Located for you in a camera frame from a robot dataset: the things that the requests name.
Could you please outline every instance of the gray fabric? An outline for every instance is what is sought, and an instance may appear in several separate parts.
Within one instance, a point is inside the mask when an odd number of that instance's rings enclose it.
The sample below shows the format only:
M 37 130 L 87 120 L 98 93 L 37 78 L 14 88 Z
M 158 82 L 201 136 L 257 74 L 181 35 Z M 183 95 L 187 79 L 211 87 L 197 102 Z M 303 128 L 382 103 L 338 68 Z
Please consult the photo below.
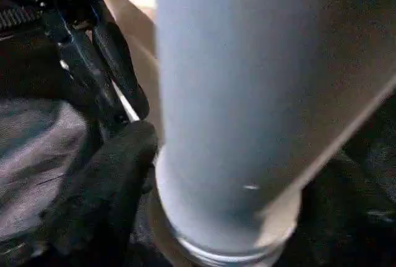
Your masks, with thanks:
M 0 242 L 38 225 L 88 139 L 66 102 L 0 99 Z

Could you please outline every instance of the white speck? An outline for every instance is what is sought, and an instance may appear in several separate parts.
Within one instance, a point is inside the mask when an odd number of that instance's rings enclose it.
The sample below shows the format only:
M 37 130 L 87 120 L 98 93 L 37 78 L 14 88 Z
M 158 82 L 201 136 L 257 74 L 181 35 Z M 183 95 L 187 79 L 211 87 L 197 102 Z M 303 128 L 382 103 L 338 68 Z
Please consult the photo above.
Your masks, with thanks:
M 63 68 L 64 70 L 69 71 L 69 65 L 66 64 L 66 62 L 65 62 L 63 59 L 61 59 L 59 62 L 61 63 L 61 66 L 62 66 L 62 68 Z
M 259 190 L 260 187 L 258 185 L 244 185 L 243 188 L 247 190 Z

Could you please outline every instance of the black plastic part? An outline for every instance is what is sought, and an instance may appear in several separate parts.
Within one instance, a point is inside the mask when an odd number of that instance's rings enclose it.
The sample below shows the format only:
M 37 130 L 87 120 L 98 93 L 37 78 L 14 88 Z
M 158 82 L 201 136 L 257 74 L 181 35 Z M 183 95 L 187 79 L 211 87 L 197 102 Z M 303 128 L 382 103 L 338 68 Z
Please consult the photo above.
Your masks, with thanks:
M 59 11 L 44 12 L 41 19 L 47 36 L 56 44 L 59 58 L 68 65 L 71 76 L 92 93 L 105 129 L 104 137 L 112 137 L 119 130 L 116 117 L 122 115 L 124 110 L 106 65 L 85 32 L 70 27 Z
M 93 8 L 97 15 L 97 24 L 92 29 L 92 43 L 108 65 L 112 79 L 139 118 L 144 119 L 150 111 L 149 102 L 136 79 L 128 44 L 119 27 L 107 22 L 102 16 L 102 9 L 110 14 L 103 1 L 98 1 Z

